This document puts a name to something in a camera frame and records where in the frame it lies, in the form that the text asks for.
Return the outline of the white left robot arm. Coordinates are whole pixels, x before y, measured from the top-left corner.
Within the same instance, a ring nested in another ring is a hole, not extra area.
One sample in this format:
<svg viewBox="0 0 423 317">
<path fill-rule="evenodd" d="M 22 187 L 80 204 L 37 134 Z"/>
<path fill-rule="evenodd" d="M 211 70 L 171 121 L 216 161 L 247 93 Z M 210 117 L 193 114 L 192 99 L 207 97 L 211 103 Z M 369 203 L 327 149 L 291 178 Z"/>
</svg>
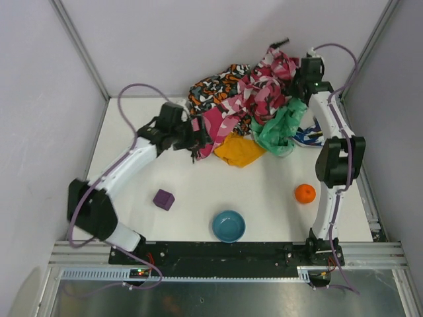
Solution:
<svg viewBox="0 0 423 317">
<path fill-rule="evenodd" d="M 164 151 L 188 149 L 197 153 L 212 139 L 202 116 L 183 118 L 183 106 L 166 102 L 158 116 L 135 132 L 126 152 L 91 181 L 74 179 L 68 189 L 67 219 L 113 246 L 133 252 L 145 237 L 118 220 L 113 200 L 123 186 Z"/>
</svg>

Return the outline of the pink camouflage cloth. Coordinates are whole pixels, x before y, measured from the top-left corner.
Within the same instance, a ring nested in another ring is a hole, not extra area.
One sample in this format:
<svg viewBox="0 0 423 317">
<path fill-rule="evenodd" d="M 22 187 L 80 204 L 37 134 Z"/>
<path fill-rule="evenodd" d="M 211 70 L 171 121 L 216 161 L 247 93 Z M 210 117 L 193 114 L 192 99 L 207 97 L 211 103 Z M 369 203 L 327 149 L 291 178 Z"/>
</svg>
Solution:
<svg viewBox="0 0 423 317">
<path fill-rule="evenodd" d="M 264 57 L 238 81 L 235 96 L 199 115 L 204 118 L 213 142 L 203 149 L 193 150 L 193 158 L 208 157 L 231 132 L 243 137 L 250 134 L 252 119 L 264 125 L 288 103 L 288 88 L 299 66 L 297 57 L 283 52 L 283 45 L 288 43 L 289 39 L 285 38 L 271 44 Z"/>
</svg>

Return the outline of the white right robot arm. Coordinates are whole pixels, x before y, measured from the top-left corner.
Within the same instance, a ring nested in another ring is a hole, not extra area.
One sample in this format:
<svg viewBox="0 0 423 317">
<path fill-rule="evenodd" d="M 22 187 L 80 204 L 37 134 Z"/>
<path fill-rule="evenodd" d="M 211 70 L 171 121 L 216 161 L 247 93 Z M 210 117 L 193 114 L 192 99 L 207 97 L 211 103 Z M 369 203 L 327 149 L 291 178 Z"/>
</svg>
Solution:
<svg viewBox="0 0 423 317">
<path fill-rule="evenodd" d="M 309 236 L 293 255 L 300 264 L 324 266 L 342 259 L 338 245 L 337 221 L 344 194 L 359 176 L 366 142 L 348 127 L 338 105 L 335 92 L 324 81 L 325 66 L 321 57 L 308 55 L 301 59 L 290 90 L 312 111 L 325 139 L 315 163 L 315 174 L 321 183 L 319 207 Z"/>
</svg>

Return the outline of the yellow cloth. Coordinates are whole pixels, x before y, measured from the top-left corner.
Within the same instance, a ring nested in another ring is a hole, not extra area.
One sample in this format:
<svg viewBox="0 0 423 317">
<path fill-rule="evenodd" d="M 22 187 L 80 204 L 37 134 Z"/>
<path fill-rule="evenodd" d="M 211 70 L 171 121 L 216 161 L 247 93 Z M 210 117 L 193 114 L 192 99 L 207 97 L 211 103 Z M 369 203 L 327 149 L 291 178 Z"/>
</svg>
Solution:
<svg viewBox="0 0 423 317">
<path fill-rule="evenodd" d="M 231 132 L 224 142 L 214 150 L 214 154 L 229 166 L 244 168 L 259 159 L 266 149 L 251 139 L 245 139 Z"/>
</svg>

